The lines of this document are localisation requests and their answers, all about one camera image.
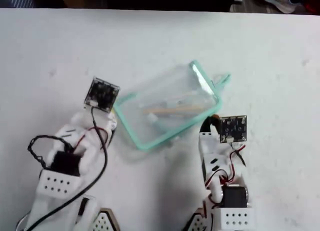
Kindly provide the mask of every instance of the black wire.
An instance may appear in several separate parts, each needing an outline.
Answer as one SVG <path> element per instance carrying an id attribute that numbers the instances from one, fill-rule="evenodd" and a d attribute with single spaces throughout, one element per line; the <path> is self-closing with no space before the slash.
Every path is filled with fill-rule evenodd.
<path id="1" fill-rule="evenodd" d="M 27 150 L 32 154 L 32 156 L 35 158 L 35 160 L 37 160 L 41 164 L 41 166 L 44 169 L 47 167 L 46 166 L 46 162 L 44 161 L 44 157 L 42 157 L 40 155 L 37 155 L 32 149 L 32 146 L 35 144 L 35 142 L 38 139 L 43 139 L 43 138 L 52 139 L 52 140 L 59 140 L 60 142 L 62 142 L 64 144 L 64 151 L 67 152 L 67 153 L 70 153 L 73 150 L 72 145 L 70 143 L 68 143 L 67 141 L 65 141 L 61 137 L 56 137 L 56 136 L 52 136 L 52 135 L 38 135 L 38 136 L 34 137 L 33 139 L 31 139 Z"/>
<path id="2" fill-rule="evenodd" d="M 102 167 L 102 170 L 100 171 L 99 175 L 87 186 L 85 187 L 82 191 L 80 191 L 77 195 L 75 195 L 73 198 L 69 199 L 67 202 L 65 202 L 64 204 L 62 204 L 61 206 L 55 208 L 54 210 L 52 210 L 51 212 L 47 213 L 46 215 L 44 215 L 43 217 L 39 218 L 34 224 L 32 224 L 26 231 L 31 231 L 33 230 L 36 226 L 38 226 L 41 222 L 43 222 L 45 219 L 49 218 L 50 216 L 56 214 L 57 212 L 59 212 L 60 210 L 62 210 L 63 208 L 65 208 L 66 206 L 68 206 L 69 204 L 71 204 L 73 201 L 75 201 L 77 198 L 79 198 L 80 196 L 82 196 L 85 192 L 87 192 L 93 185 L 95 185 L 95 183 L 101 178 L 101 176 L 104 174 L 106 167 L 107 167 L 107 163 L 108 163 L 108 154 L 107 154 L 107 149 L 106 146 L 104 146 L 104 140 L 101 136 L 100 130 L 97 127 L 97 123 L 95 120 L 95 116 L 94 116 L 94 107 L 91 108 L 91 115 L 92 115 L 92 122 L 93 122 L 93 126 L 94 129 L 96 131 L 96 133 L 99 136 L 99 139 L 101 141 L 101 144 L 103 145 L 103 153 L 104 153 L 104 164 Z"/>
<path id="3" fill-rule="evenodd" d="M 246 162 L 244 160 L 244 158 L 242 157 L 242 155 L 240 154 L 240 152 L 237 149 L 234 149 L 234 146 L 231 143 L 231 148 L 234 150 L 235 154 L 239 157 L 239 159 L 241 160 L 241 163 L 247 167 Z"/>

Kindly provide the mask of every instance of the red wire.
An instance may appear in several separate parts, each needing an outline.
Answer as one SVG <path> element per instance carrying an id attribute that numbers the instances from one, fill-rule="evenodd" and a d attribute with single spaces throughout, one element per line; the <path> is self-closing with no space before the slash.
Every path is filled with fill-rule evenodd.
<path id="1" fill-rule="evenodd" d="M 93 130 L 95 127 L 91 127 L 91 128 L 89 128 L 89 129 L 87 129 L 87 131 L 90 131 L 90 130 Z M 104 131 L 105 132 L 105 134 L 106 134 L 106 139 L 108 138 L 108 132 L 104 129 L 104 128 L 102 128 L 102 127 L 97 127 L 98 128 L 98 130 L 101 130 L 101 131 Z M 81 136 L 81 138 L 79 139 L 79 141 L 76 143 L 76 145 L 75 145 L 75 147 L 74 147 L 74 150 L 76 150 L 77 149 L 77 147 L 79 146 L 79 144 L 81 143 L 81 141 L 85 138 L 85 134 L 84 135 L 82 135 Z"/>
<path id="2" fill-rule="evenodd" d="M 225 174 L 226 174 L 226 177 L 227 178 L 224 178 L 224 179 L 222 179 L 222 180 L 224 180 L 224 181 L 227 181 L 228 180 L 228 174 L 227 174 L 227 172 L 224 170 L 224 169 L 218 169 L 218 170 L 216 170 L 209 178 L 208 178 L 208 180 L 205 182 L 205 184 L 204 184 L 204 186 L 207 188 L 208 187 L 208 185 L 210 184 L 210 182 L 211 182 L 211 179 L 214 177 L 214 175 L 217 173 L 217 172 L 219 172 L 219 171 L 223 171 L 223 172 L 225 172 Z"/>
<path id="3" fill-rule="evenodd" d="M 232 156 L 234 153 L 236 153 L 236 152 L 240 152 L 240 151 L 243 150 L 245 147 L 246 147 L 246 145 L 244 144 L 244 145 L 242 145 L 239 149 L 231 152 L 230 155 L 229 155 L 229 158 L 230 158 L 230 161 L 231 161 L 232 178 L 230 178 L 230 179 L 227 181 L 228 183 L 233 182 L 233 181 L 234 181 L 234 178 L 235 178 L 235 176 L 236 176 L 235 166 L 234 166 L 234 163 L 232 162 L 231 156 Z"/>

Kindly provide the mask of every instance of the electronic component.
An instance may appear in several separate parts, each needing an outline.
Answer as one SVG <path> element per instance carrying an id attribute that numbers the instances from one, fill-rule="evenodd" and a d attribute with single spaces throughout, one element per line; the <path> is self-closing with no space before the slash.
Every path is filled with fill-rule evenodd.
<path id="1" fill-rule="evenodd" d="M 247 116 L 220 117 L 220 143 L 244 142 L 247 140 Z"/>
<path id="2" fill-rule="evenodd" d="M 110 113 L 120 87 L 95 77 L 91 83 L 84 104 Z"/>
<path id="3" fill-rule="evenodd" d="M 221 208 L 247 208 L 247 191 L 239 185 L 225 185 L 222 187 L 223 198 Z"/>

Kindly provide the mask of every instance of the plastic container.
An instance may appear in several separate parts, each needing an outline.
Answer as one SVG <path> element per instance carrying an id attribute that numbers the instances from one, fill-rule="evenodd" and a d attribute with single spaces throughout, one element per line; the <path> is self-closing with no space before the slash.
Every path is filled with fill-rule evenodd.
<path id="1" fill-rule="evenodd" d="M 216 113 L 221 104 L 211 79 L 193 61 L 118 97 L 113 107 L 135 145 L 149 150 Z"/>

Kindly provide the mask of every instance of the cable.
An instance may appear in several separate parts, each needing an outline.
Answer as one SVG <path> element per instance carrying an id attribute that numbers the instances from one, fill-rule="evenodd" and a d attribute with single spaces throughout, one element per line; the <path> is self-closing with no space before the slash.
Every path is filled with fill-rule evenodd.
<path id="1" fill-rule="evenodd" d="M 222 176 L 222 177 L 223 177 L 222 180 L 227 181 L 227 180 L 229 179 L 227 172 L 226 172 L 224 169 L 221 169 L 221 168 L 220 168 L 220 169 L 216 170 L 213 174 L 211 174 L 211 176 L 207 179 L 207 181 L 204 183 L 205 188 L 207 188 L 207 187 L 209 186 L 209 184 L 211 183 L 212 178 L 213 178 L 214 175 L 215 175 L 216 173 L 218 173 L 219 171 L 223 171 L 223 172 L 225 173 L 225 177 Z"/>
<path id="2" fill-rule="evenodd" d="M 71 204 L 73 201 L 75 201 L 77 198 L 79 198 L 80 196 L 82 196 L 85 192 L 87 192 L 93 185 L 95 185 L 95 183 L 101 178 L 101 176 L 104 174 L 106 167 L 107 167 L 107 163 L 108 163 L 108 153 L 107 153 L 107 149 L 106 146 L 104 146 L 104 140 L 101 136 L 101 133 L 97 127 L 97 123 L 95 120 L 95 116 L 94 116 L 94 109 L 95 107 L 91 108 L 91 116 L 92 116 L 92 122 L 93 122 L 93 126 L 94 129 L 96 131 L 96 133 L 99 136 L 99 139 L 101 141 L 101 145 L 103 145 L 102 149 L 103 149 L 103 153 L 104 153 L 104 164 L 103 167 L 99 173 L 99 175 L 87 186 L 85 187 L 82 191 L 80 191 L 78 194 L 76 194 L 73 198 L 69 199 L 67 202 L 65 202 L 64 204 L 62 204 L 61 206 L 55 208 L 54 210 L 52 210 L 51 212 L 47 213 L 46 215 L 42 216 L 41 218 L 39 218 L 34 224 L 32 224 L 26 231 L 31 231 L 33 229 L 35 229 L 36 226 L 38 226 L 41 222 L 43 222 L 44 220 L 46 220 L 47 218 L 49 218 L 50 216 L 56 214 L 57 212 L 59 212 L 60 210 L 62 210 L 63 208 L 65 208 L 66 206 L 68 206 L 69 204 Z"/>
<path id="3" fill-rule="evenodd" d="M 89 129 L 87 129 L 87 131 L 91 131 L 91 130 L 93 130 L 95 127 L 93 126 L 93 127 L 91 127 L 91 128 L 89 128 Z M 105 141 L 104 141 L 104 145 L 106 145 L 106 143 L 107 143 L 107 141 L 108 141 L 108 132 L 104 129 L 104 128 L 102 128 L 102 127 L 97 127 L 99 130 L 101 130 L 101 131 L 104 131 L 104 133 L 105 133 Z M 84 135 L 82 135 L 81 136 L 81 138 L 79 139 L 79 141 L 76 143 L 76 145 L 74 146 L 74 149 L 73 149 L 73 151 L 75 151 L 77 148 L 78 148 L 78 146 L 79 146 L 79 144 L 81 143 L 81 141 L 85 138 L 85 136 L 86 136 L 86 134 L 84 134 Z"/>
<path id="4" fill-rule="evenodd" d="M 63 138 L 61 137 L 56 137 L 56 136 L 52 136 L 52 135 L 38 135 L 36 137 L 34 137 L 33 139 L 31 139 L 27 150 L 32 154 L 32 156 L 34 157 L 35 160 L 37 160 L 41 166 L 45 169 L 47 168 L 46 166 L 46 162 L 44 161 L 44 157 L 40 156 L 40 155 L 36 155 L 36 153 L 33 151 L 32 146 L 35 144 L 35 142 L 38 139 L 43 139 L 43 138 L 47 138 L 47 139 L 53 139 L 53 140 L 59 140 L 60 142 L 62 142 L 64 144 L 64 151 L 67 153 L 70 153 L 73 151 L 73 147 L 70 143 L 68 143 L 67 141 L 65 141 Z"/>
<path id="5" fill-rule="evenodd" d="M 239 154 L 239 152 L 240 152 L 241 150 L 243 150 L 245 147 L 246 147 L 246 145 L 244 144 L 244 145 L 242 145 L 239 149 L 236 149 L 235 151 L 232 151 L 232 152 L 230 153 L 230 155 L 229 155 L 230 162 L 231 162 L 231 169 L 232 169 L 232 178 L 230 178 L 230 179 L 227 181 L 228 183 L 233 182 L 233 181 L 234 181 L 234 178 L 235 178 L 235 176 L 236 176 L 235 166 L 234 166 L 234 163 L 232 162 L 232 155 L 233 155 L 234 153 L 236 153 L 236 154 L 238 153 L 238 154 Z"/>
<path id="6" fill-rule="evenodd" d="M 244 160 L 244 158 L 242 157 L 242 155 L 239 153 L 242 149 L 244 149 L 244 146 L 241 146 L 239 149 L 234 149 L 233 144 L 231 143 L 231 148 L 235 151 L 236 155 L 239 157 L 239 159 L 241 160 L 241 163 L 246 167 L 246 162 Z"/>

